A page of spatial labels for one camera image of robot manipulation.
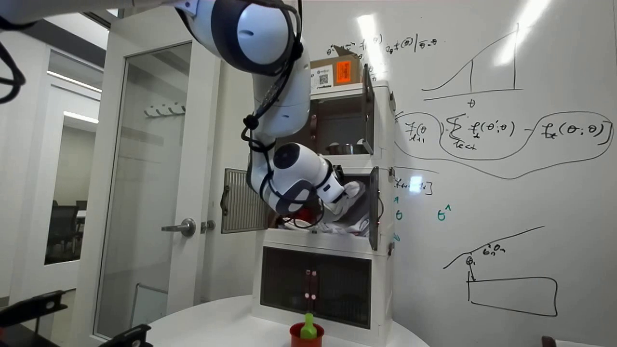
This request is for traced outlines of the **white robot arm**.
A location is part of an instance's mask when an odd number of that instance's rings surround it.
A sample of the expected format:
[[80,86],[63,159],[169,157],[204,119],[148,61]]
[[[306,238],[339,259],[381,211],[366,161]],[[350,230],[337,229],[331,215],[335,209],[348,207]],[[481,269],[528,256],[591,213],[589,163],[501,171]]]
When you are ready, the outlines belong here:
[[323,155],[298,142],[310,111],[310,63],[302,45],[302,7],[285,0],[1,0],[3,30],[86,9],[169,5],[190,38],[252,76],[256,107],[242,117],[248,144],[246,184],[279,215],[292,215],[316,198],[333,217],[348,213],[364,194],[341,182]]

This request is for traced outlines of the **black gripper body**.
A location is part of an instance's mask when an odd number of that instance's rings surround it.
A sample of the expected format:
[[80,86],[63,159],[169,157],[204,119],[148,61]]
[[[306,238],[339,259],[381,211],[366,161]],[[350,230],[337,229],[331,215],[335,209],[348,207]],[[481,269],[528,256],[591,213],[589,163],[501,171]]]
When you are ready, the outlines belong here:
[[331,219],[346,219],[364,209],[366,184],[360,180],[348,180],[343,184],[343,192],[333,203],[325,205]]

